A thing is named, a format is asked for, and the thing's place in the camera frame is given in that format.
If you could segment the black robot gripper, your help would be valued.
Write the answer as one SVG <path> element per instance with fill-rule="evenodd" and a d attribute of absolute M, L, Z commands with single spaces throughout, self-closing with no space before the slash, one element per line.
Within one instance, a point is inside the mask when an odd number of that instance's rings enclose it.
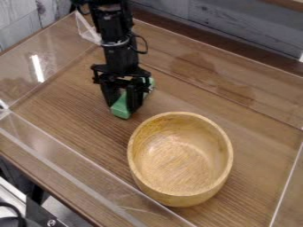
<path fill-rule="evenodd" d="M 137 49 L 136 36 L 119 39 L 103 39 L 100 47 L 104 50 L 105 63 L 93 64 L 93 82 L 100 85 L 108 106 L 120 98 L 120 89 L 127 90 L 127 107 L 133 114 L 143 104 L 143 92 L 149 92 L 152 85 L 151 73 L 140 67 L 140 54 L 148 50 Z"/>

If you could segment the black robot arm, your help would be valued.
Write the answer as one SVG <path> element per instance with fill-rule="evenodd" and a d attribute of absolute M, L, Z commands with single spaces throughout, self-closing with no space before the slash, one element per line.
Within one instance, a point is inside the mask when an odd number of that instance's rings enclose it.
<path fill-rule="evenodd" d="M 152 74 L 140 68 L 140 54 L 133 33 L 133 20 L 128 0 L 69 0 L 81 15 L 89 15 L 100 35 L 105 63 L 93 64 L 92 80 L 100 86 L 111 113 L 121 119 L 143 105 L 153 87 Z"/>

